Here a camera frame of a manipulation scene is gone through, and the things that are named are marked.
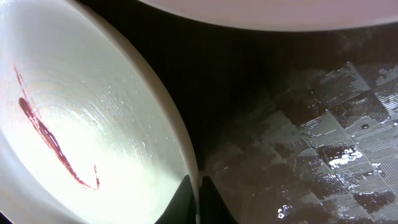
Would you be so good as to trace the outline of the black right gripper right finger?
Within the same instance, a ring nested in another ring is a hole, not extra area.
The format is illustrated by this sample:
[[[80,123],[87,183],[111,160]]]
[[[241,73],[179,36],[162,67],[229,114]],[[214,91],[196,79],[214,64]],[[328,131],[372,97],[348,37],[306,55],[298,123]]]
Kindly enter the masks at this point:
[[[201,224],[238,224],[212,179],[205,175],[199,189]]]

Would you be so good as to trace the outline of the pale green plate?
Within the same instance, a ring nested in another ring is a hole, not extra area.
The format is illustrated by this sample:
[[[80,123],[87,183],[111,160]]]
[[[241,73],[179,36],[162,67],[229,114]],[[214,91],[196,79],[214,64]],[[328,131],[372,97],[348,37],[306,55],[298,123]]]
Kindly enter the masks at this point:
[[[1,214],[12,223],[156,223],[198,169],[136,48],[76,1],[1,2]]]

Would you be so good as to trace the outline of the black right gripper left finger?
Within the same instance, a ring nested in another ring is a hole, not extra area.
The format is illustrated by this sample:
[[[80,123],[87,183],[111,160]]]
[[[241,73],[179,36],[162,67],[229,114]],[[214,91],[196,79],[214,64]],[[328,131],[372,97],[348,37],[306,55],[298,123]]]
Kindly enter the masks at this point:
[[[196,206],[192,183],[186,175],[164,213],[155,224],[196,224]]]

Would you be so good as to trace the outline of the white plate with red stain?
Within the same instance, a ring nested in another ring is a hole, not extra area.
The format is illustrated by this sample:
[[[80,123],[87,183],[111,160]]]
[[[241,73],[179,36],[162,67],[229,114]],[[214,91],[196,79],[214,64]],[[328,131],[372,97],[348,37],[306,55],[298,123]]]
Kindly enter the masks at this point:
[[[397,22],[397,0],[141,0],[180,17],[240,29],[301,32]]]

